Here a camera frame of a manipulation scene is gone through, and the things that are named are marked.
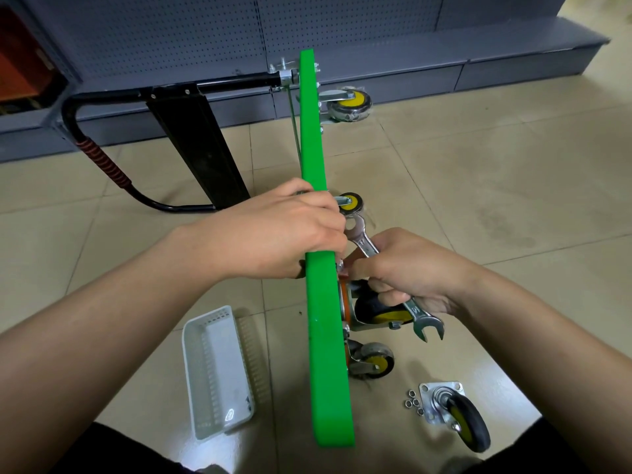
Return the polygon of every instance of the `orange box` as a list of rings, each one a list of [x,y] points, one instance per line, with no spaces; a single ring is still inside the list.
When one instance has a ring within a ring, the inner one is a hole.
[[[21,20],[0,7],[0,102],[40,95],[55,72]]]

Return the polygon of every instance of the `foam grip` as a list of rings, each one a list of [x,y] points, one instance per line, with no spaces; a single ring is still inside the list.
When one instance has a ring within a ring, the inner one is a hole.
[[[119,188],[125,189],[131,186],[130,178],[116,166],[116,163],[105,154],[97,143],[93,142],[90,138],[85,138],[83,142],[77,142],[76,144]]]

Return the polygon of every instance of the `combination wrench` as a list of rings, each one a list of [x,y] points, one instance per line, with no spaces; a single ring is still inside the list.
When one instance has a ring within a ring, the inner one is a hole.
[[[347,219],[352,219],[355,222],[354,227],[344,230],[344,234],[347,239],[354,243],[367,258],[379,254],[380,251],[378,251],[371,239],[367,236],[364,218],[360,214],[355,213],[347,215]],[[434,317],[429,312],[423,310],[412,296],[403,304],[406,310],[413,317],[413,330],[419,339],[424,342],[428,342],[423,334],[423,328],[428,326],[437,329],[438,336],[443,339],[445,329],[441,319]]]

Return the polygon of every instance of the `black pants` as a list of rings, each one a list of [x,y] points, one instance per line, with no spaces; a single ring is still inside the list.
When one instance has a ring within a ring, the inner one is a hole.
[[[52,474],[94,472],[156,472],[189,474],[193,471],[163,458],[149,447],[99,423],[84,432],[51,470]],[[466,470],[467,474],[552,472],[588,473],[557,431],[540,419],[507,449]]]

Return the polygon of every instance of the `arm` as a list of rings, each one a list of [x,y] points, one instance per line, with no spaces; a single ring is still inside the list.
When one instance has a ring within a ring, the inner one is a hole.
[[[632,470],[632,360],[452,251],[398,228],[372,239],[380,254],[353,253],[352,278],[369,277],[384,304],[411,293],[431,313],[455,315],[589,467]]]
[[[294,179],[179,227],[0,335],[0,472],[47,471],[179,319],[222,279],[296,277],[304,252],[346,247],[325,191]]]

